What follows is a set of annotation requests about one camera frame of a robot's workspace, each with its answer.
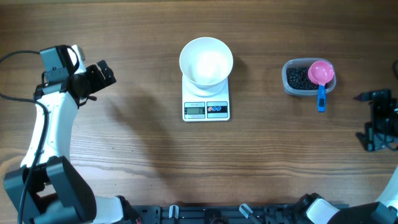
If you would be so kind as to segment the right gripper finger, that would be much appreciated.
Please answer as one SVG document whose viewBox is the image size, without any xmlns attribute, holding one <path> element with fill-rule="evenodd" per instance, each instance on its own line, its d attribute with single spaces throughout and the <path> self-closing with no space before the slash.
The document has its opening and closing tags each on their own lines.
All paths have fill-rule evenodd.
<svg viewBox="0 0 398 224">
<path fill-rule="evenodd" d="M 357 101 L 389 101 L 391 99 L 391 91 L 389 89 L 367 91 L 360 93 L 353 99 Z"/>
<path fill-rule="evenodd" d="M 386 144 L 380 137 L 380 135 L 376 134 L 363 134 L 356 133 L 356 137 L 361 143 L 362 147 L 365 151 L 374 152 L 386 147 Z"/>
</svg>

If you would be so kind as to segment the pink scoop blue handle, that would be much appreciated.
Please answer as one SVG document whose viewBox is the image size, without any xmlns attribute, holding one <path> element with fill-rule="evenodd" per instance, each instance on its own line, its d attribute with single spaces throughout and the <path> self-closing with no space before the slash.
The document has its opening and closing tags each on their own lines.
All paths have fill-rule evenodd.
<svg viewBox="0 0 398 224">
<path fill-rule="evenodd" d="M 312 63 L 307 75 L 312 83 L 318 85 L 317 108 L 319 113 L 324 113 L 326 110 L 325 85 L 334 78 L 335 71 L 330 63 L 318 60 Z"/>
</svg>

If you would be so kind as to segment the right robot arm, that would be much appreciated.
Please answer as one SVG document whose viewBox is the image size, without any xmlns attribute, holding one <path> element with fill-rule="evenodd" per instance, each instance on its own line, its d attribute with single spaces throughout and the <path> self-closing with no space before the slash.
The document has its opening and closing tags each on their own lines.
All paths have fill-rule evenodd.
<svg viewBox="0 0 398 224">
<path fill-rule="evenodd" d="M 368 102 L 371 120 L 364 133 L 356 136 L 364 150 L 376 152 L 388 148 L 397 151 L 397 99 L 390 89 L 367 91 L 354 97 Z M 293 209 L 295 219 L 310 223 L 397 223 L 397 171 L 375 202 L 348 208 L 336 208 L 318 194 L 306 194 Z"/>
</svg>

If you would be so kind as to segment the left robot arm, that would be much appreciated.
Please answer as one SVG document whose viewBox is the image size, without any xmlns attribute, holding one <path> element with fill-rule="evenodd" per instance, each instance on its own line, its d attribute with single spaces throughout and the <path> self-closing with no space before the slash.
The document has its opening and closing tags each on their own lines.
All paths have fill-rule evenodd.
<svg viewBox="0 0 398 224">
<path fill-rule="evenodd" d="M 77 45 L 38 51 L 44 64 L 30 103 L 36 106 L 32 140 L 19 169 L 6 173 L 4 188 L 18 223 L 123 223 L 126 201 L 97 197 L 70 163 L 72 126 L 94 93 L 116 83 L 103 60 L 86 67 Z"/>
</svg>

